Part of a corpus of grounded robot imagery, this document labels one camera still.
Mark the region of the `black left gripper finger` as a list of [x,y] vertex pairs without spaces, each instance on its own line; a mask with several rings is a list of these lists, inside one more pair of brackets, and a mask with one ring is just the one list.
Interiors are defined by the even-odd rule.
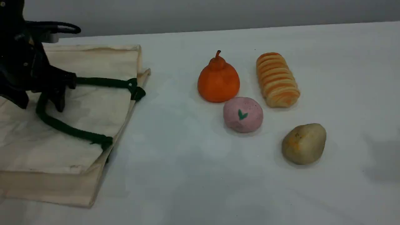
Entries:
[[66,88],[76,88],[76,73],[68,72],[54,66],[45,66],[33,72],[31,92],[46,93],[56,110],[63,112],[65,108]]
[[0,95],[21,109],[27,108],[29,98],[25,91],[17,91],[12,88],[1,88]]

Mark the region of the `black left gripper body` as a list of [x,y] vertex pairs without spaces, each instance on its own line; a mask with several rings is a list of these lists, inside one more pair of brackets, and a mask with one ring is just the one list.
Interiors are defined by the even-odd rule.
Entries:
[[46,21],[1,20],[1,94],[48,92],[49,61],[41,44]]

